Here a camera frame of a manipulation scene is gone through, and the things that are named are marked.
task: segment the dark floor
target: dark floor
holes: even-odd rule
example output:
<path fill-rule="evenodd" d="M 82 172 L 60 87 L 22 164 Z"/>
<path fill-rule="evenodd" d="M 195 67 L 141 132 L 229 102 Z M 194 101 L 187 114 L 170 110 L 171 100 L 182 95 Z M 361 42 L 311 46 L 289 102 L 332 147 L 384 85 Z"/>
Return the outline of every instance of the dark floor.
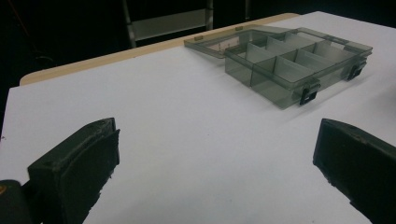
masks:
<path fill-rule="evenodd" d="M 92 4 L 92 1 L 63 1 L 60 7 L 60 2 L 52 0 L 0 0 L 0 127 L 3 127 L 8 90 L 18 86 L 23 76 L 52 66 L 78 62 L 130 47 L 124 18 L 121 16 L 122 8 L 117 4 L 119 2 L 95 0 Z M 148 0 L 142 0 L 140 4 L 139 10 L 150 8 Z M 234 0 L 232 4 L 227 0 L 215 1 L 215 28 L 244 21 L 244 5 L 244 0 Z M 368 0 L 361 0 L 359 3 L 338 0 L 320 3 L 314 0 L 277 0 L 271 4 L 252 0 L 250 18 L 255 20 L 285 12 L 305 14 L 324 11 L 396 27 L 396 16 L 392 9 L 392 6 Z M 203 29 L 196 29 L 187 33 L 166 35 L 140 42 L 138 45 L 143 46 L 202 31 Z"/>

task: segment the white tabletop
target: white tabletop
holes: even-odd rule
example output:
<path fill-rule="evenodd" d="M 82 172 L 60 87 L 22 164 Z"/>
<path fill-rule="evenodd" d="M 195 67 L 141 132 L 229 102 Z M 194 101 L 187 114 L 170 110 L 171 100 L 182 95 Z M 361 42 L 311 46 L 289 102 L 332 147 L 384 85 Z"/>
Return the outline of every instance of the white tabletop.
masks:
<path fill-rule="evenodd" d="M 396 145 L 396 30 L 315 12 L 306 27 L 374 48 L 361 75 L 280 110 L 183 47 L 10 90 L 0 179 L 92 121 L 114 117 L 120 165 L 85 223 L 359 223 L 370 221 L 312 164 L 322 118 Z"/>

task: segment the plastic compartment box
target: plastic compartment box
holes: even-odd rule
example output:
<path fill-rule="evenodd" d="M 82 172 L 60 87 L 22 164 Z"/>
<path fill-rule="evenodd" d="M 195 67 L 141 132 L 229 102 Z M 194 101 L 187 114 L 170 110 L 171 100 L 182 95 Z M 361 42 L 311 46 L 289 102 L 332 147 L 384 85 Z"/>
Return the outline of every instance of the plastic compartment box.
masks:
<path fill-rule="evenodd" d="M 358 76 L 372 48 L 306 28 L 238 27 L 186 40 L 185 46 L 224 58 L 225 72 L 284 109 Z"/>

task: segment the clear plastic organizer box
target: clear plastic organizer box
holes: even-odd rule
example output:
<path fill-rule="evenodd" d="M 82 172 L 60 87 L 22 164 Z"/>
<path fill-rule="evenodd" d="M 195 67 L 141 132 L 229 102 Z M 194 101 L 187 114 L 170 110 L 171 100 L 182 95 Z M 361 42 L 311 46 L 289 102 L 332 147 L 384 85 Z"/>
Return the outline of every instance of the clear plastic organizer box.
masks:
<path fill-rule="evenodd" d="M 306 28 L 238 27 L 185 46 L 225 58 L 225 72 L 284 109 L 361 73 L 371 47 Z"/>

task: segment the white table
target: white table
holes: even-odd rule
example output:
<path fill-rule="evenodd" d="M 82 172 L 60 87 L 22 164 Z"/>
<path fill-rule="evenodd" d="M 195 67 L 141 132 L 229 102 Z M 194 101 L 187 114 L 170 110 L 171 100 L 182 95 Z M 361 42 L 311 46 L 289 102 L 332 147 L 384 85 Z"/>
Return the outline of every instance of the white table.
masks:
<path fill-rule="evenodd" d="M 120 165 L 85 223 L 370 221 L 312 164 L 322 118 L 396 145 L 396 30 L 315 12 L 307 27 L 374 48 L 361 75 L 279 110 L 224 73 L 224 61 L 177 47 L 11 89 L 0 179 L 85 124 L 114 117 Z"/>

